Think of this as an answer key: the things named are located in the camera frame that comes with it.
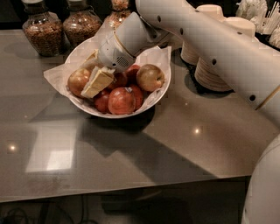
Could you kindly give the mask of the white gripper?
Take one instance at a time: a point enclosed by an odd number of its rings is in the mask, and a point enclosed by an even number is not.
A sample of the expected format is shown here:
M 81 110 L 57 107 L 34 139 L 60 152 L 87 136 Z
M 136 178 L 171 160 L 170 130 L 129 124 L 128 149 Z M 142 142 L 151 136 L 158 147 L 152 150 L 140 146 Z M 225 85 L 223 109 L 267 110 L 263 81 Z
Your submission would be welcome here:
M 99 61 L 104 67 L 96 67 Z M 114 80 L 115 70 L 124 72 L 136 61 L 125 49 L 114 31 L 109 32 L 99 45 L 99 52 L 94 49 L 91 55 L 82 64 L 83 68 L 94 69 L 89 81 L 81 91 L 85 98 L 93 98 Z

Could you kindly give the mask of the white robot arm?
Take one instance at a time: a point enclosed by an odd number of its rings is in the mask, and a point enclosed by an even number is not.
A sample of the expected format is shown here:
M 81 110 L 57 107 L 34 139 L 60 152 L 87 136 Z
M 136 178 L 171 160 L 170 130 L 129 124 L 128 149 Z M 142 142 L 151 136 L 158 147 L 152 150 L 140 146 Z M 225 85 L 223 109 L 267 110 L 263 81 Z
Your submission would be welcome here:
M 279 52 L 194 9 L 186 0 L 136 0 L 136 11 L 97 45 L 97 61 L 124 71 L 143 50 L 173 34 L 254 110 L 280 127 Z M 280 139 L 261 155 L 250 179 L 241 224 L 280 224 Z

